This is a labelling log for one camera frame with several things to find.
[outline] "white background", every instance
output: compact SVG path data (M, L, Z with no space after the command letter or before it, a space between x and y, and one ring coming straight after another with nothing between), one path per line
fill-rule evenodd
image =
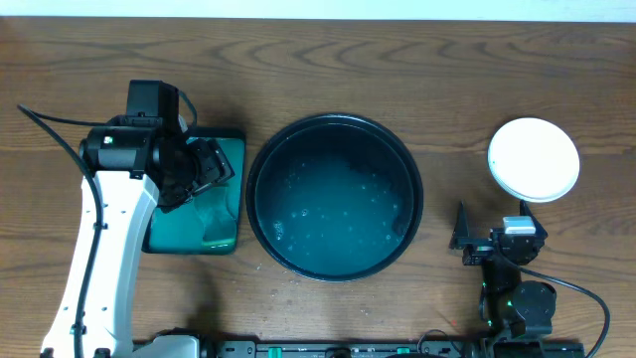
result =
M0 15L636 22L636 0L0 0Z

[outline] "wooden tabletop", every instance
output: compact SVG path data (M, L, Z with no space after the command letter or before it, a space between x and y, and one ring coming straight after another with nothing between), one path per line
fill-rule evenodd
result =
M486 329L477 311L481 271L464 267L447 245L459 200L482 235L517 213L517 200L490 176L486 149L506 121L537 116L570 135L581 171L563 198L531 206L550 237L529 268L600 294L613 320L598 357L634 356L633 25L4 18L3 357L38 353L80 223L80 173L15 105L106 121L125 111L131 79L185 91L200 125L243 130L247 166L267 138L298 118L326 111L367 116L404 141L425 190L413 243L389 268L356 282L288 272L258 243L244 209L232 255L143 255L135 338L175 326L262 340L407 340L430 328L451 335ZM54 128L73 147L87 133ZM590 349L601 309L579 293L556 290L552 338L579 339Z

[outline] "green object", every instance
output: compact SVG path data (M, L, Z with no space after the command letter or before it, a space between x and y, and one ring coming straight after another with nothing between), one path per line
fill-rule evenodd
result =
M197 128L192 139L197 137L216 139L235 176L168 214L155 209L145 253L227 255L237 246L244 136L235 130Z
M282 348L269 348L267 351L267 358L281 358Z

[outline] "black cable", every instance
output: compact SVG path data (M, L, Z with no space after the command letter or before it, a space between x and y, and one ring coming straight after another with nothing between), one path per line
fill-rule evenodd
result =
M603 314L605 315L605 320L603 323L603 329L600 332L600 335L598 336L598 339L596 340L596 343L594 344L594 346L592 347L592 349L589 351L589 353L587 353L587 355L585 356L585 358L592 358L596 352L598 352L598 350L600 349L600 346L603 344L603 342L605 341L605 337L607 337L607 332L609 331L609 323L611 320L611 316L609 313L609 307L607 307L607 304L605 304L605 301L603 301L603 299L601 297L599 297L598 295L596 295L596 293L587 290L581 286L578 286L576 284L573 283L569 283L567 281L564 281L560 278L556 278L556 277L552 277L550 275L547 274L543 274L543 273L539 273L536 271L533 271L531 269L527 269L527 268L522 268L519 265L511 262L508 258L506 258L502 253L501 250L499 248L499 244L495 245L495 250L497 251L497 254L499 254L499 256L502 258L503 262L510 266L511 268L514 269L518 269L519 271L525 273L525 274L529 274L532 275L534 277L538 277L541 279L544 279L546 281L550 281L553 283L557 283L560 284L562 286L565 286L567 288L571 288L577 292L583 293L586 296L594 299L596 302L598 302L598 304L600 304L601 308L603 308Z
M197 127L197 109L190 102L190 100L188 99L186 94L184 92L180 91L180 90L179 90L179 97L183 99L183 101L186 103L186 105L190 109L190 112L192 113L192 123L190 123L190 126L188 127L188 130L186 130L186 132L185 132L186 138L187 138L187 137L189 137L192 134L192 131Z
M36 111L30 110L29 108L27 108L25 106L24 106L24 108L26 110L30 111L32 114L34 114L36 117L38 117L40 119L50 120L50 121L54 121L54 122L57 122L57 123L72 124L72 125L85 125L85 126L101 126L101 125L105 125L104 123L87 122L87 121L81 121L81 120L57 118L57 117L53 117L51 115L37 113Z
M86 270L83 273L81 288L79 289L78 309L76 311L76 322L74 324L75 356L76 358L81 358L83 356L83 349L81 346L81 337L83 335L83 310L86 303L86 294L88 292L88 284L90 282L90 276L92 274L92 267L95 261L95 256L97 255L97 247L99 246L99 237L101 235L101 229L103 227L103 208L101 206L101 199L99 197L99 192L97 191L95 181L92 178L88 167L83 162L83 160L81 160L80 156L75 153L73 149L54 130L52 130L41 119L39 119L39 117L28 107L22 104L18 104L18 109L20 109L20 111L22 111L42 129L49 133L49 135L51 135L51 137L62 146L64 151L76 163L79 171L81 171L81 174L83 174L84 178L86 178L86 182L88 183L88 187L90 187L90 192L92 193L92 198L95 201L95 224L93 226L94 234L92 237L92 244L90 245L90 252L88 253Z
M444 338L446 338L446 340L448 341L448 343L450 343L451 346L453 346L453 349L455 351L457 351L457 353L459 353L460 357L463 357L463 353L461 352L461 350L459 348L457 348L457 346L455 345L455 343L453 341L450 340L450 338L448 337L448 334L446 334L446 332L444 332L441 329L429 329L426 332L424 332L424 334L421 336L421 338L419 338L419 341L417 341L417 353L422 353L421 351L421 345L424 344L424 342L426 341L426 336L429 335L430 333L433 332L437 332L437 333L441 333Z

